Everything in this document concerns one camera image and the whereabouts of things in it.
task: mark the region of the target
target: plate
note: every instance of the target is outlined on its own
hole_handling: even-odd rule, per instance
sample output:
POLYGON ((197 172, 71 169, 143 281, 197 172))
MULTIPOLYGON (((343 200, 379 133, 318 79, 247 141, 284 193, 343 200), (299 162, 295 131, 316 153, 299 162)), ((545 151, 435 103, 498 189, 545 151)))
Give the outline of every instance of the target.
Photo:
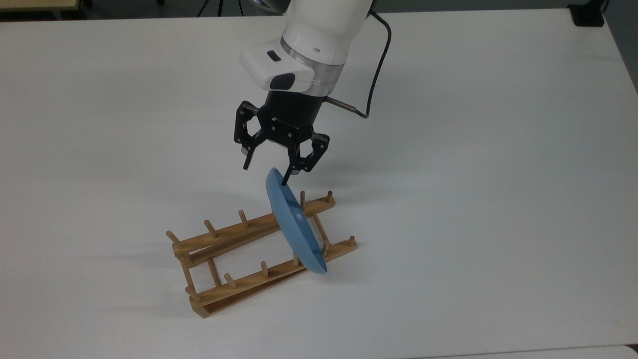
POLYGON ((326 274, 328 269, 308 219, 290 187, 282 186, 282 181, 283 177, 276 168, 271 169, 266 177, 266 192, 272 213, 299 261, 313 273, 326 274))

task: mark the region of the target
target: cable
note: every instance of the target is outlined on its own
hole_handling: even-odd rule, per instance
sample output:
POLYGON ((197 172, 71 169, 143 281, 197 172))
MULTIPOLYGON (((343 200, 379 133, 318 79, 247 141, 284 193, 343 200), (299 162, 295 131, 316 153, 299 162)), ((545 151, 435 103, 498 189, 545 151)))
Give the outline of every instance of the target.
POLYGON ((204 9, 206 8, 206 5, 208 5, 208 1, 209 1, 209 0, 206 0, 206 2, 204 3, 204 5, 203 5, 203 6, 202 6, 202 8, 200 9, 200 12, 198 12, 198 13, 197 13, 197 16, 196 16, 196 17, 199 17, 199 16, 202 14, 202 12, 204 12, 204 9))
POLYGON ((331 97, 325 98, 326 102, 331 103, 332 105, 341 107, 342 109, 348 110, 350 112, 354 112, 357 115, 361 116, 362 118, 368 118, 368 116, 370 116, 370 105, 372 104, 372 94, 375 91, 376 80, 379 77, 379 72, 381 72, 381 66, 383 65, 383 60, 385 59, 385 55, 388 53, 388 49, 390 48, 390 41, 392 41, 392 30, 390 29, 390 25, 388 25, 388 23, 385 20, 383 20, 379 15, 377 15, 376 12, 372 10, 370 10, 370 15, 372 15, 372 17, 374 17, 383 26, 385 26, 385 29, 388 32, 388 40, 385 42, 385 48, 383 49, 383 54, 381 55, 381 58, 379 59, 379 65, 376 67, 375 77, 372 80, 372 85, 370 85, 370 92, 367 94, 366 113, 364 114, 361 111, 357 110, 354 106, 348 105, 347 103, 341 102, 339 100, 335 100, 334 98, 331 98, 331 97))

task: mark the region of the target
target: table surface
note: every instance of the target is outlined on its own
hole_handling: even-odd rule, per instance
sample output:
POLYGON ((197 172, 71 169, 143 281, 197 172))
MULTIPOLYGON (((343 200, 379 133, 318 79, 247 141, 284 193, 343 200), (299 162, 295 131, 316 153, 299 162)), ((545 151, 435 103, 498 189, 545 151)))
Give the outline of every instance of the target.
MULTIPOLYGON (((265 92, 239 64, 281 17, 0 24, 3 358, 411 358, 638 342, 638 96, 609 29, 568 10, 384 15, 372 115, 324 105, 330 149, 290 186, 333 190, 359 248, 208 319, 178 238, 270 212, 265 92)), ((368 19, 333 97, 362 107, 368 19)), ((289 260, 280 234, 225 254, 289 260)), ((199 290, 212 287, 194 271, 199 290)))

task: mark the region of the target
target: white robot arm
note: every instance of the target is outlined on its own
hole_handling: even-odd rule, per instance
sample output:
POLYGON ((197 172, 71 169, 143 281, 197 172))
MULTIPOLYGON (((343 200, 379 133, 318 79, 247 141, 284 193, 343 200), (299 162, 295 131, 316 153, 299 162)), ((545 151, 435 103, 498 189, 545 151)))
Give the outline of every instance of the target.
POLYGON ((290 165, 283 185, 291 174, 312 170, 330 141, 327 135, 314 132, 313 123, 339 79, 350 43, 372 2, 291 0, 282 37, 242 51, 241 64, 269 92, 261 108, 244 101, 237 109, 235 142, 242 144, 246 154, 244 169, 255 148, 268 139, 288 148, 290 165), (255 116, 261 129, 249 135, 246 123, 255 116), (308 139, 313 152, 302 157, 299 144, 308 139))

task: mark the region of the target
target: wooden peg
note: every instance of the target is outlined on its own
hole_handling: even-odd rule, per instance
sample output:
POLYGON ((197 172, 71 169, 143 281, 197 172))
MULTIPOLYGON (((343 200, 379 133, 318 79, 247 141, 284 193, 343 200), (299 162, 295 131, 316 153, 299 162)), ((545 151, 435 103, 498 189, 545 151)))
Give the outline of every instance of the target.
POLYGON ((266 265, 266 262, 262 261, 260 264, 262 266, 263 276, 268 277, 268 266, 266 265))
POLYGON ((219 279, 219 273, 217 273, 215 262, 212 261, 212 258, 208 258, 206 261, 208 262, 208 268, 211 270, 212 279, 215 281, 215 286, 219 287, 221 285, 221 280, 219 279))
POLYGON ((208 228, 208 231, 211 233, 211 236, 213 238, 217 238, 218 237, 217 231, 215 231, 215 228, 213 228, 213 226, 211 224, 211 221, 205 220, 204 221, 204 225, 206 226, 206 228, 208 228))
POLYGON ((188 286, 188 287, 184 288, 184 290, 186 290, 188 295, 192 296, 194 300, 196 300, 198 302, 202 301, 202 297, 200 297, 199 294, 197 294, 197 292, 195 291, 194 287, 188 286))
POLYGON ((237 288, 237 283, 235 283, 235 281, 233 280, 233 277, 231 277, 230 274, 228 274, 228 273, 224 274, 224 279, 226 279, 226 281, 228 282, 228 285, 232 289, 236 289, 237 288))
POLYGON ((299 195, 299 204, 302 211, 306 209, 306 191, 301 191, 301 194, 299 195))
POLYGON ((239 210, 239 218, 241 218, 241 222, 244 224, 244 228, 248 228, 248 220, 246 219, 246 214, 244 211, 239 210))
POLYGON ((325 229, 323 229, 323 225, 319 220, 319 216, 316 213, 313 213, 313 220, 315 220, 315 224, 317 225, 317 229, 319 229, 319 233, 321 234, 321 238, 323 238, 324 245, 330 245, 330 240, 328 239, 328 235, 325 233, 325 229))
POLYGON ((173 241, 173 243, 179 243, 179 240, 177 239, 177 237, 175 237, 175 235, 173 234, 173 232, 171 231, 166 231, 166 236, 170 238, 170 240, 173 241))
POLYGON ((186 258, 180 257, 179 262, 182 264, 182 271, 184 271, 184 277, 186 277, 186 284, 194 289, 195 285, 193 284, 193 277, 191 277, 191 271, 188 270, 186 258))

